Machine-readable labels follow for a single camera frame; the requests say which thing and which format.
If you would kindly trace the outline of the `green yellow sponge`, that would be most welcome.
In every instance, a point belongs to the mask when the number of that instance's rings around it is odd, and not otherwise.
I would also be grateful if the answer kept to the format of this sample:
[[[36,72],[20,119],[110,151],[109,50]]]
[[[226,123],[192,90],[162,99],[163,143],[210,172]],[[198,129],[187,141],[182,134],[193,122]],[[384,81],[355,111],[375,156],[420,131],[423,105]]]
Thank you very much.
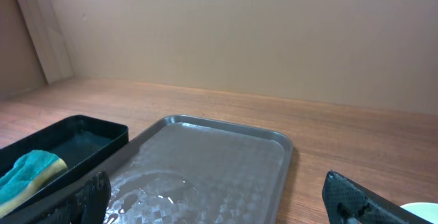
[[[1,218],[67,170],[65,161],[54,153],[33,150],[21,156],[12,169],[1,177]]]

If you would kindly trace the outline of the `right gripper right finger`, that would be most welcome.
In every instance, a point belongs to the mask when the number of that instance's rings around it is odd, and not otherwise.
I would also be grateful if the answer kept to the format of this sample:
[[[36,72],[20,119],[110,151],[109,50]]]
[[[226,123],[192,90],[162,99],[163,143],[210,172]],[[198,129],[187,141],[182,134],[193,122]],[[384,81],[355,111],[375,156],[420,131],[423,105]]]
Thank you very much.
[[[322,199],[330,224],[428,223],[336,171],[326,174]]]

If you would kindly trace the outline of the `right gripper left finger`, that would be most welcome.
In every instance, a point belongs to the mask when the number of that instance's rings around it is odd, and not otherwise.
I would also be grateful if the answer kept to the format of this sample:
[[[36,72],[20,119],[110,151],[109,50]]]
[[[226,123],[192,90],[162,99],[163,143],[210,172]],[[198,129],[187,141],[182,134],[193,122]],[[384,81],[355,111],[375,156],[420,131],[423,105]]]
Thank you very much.
[[[75,192],[39,214],[37,224],[102,223],[111,197],[110,179],[99,172]]]

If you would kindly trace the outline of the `white plate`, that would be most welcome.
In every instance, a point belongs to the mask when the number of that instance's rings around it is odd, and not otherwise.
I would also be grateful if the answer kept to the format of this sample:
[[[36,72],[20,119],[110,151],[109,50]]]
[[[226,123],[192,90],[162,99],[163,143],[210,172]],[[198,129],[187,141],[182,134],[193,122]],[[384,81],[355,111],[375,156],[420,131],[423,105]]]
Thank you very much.
[[[438,224],[438,204],[429,202],[407,203],[401,208],[433,224]]]

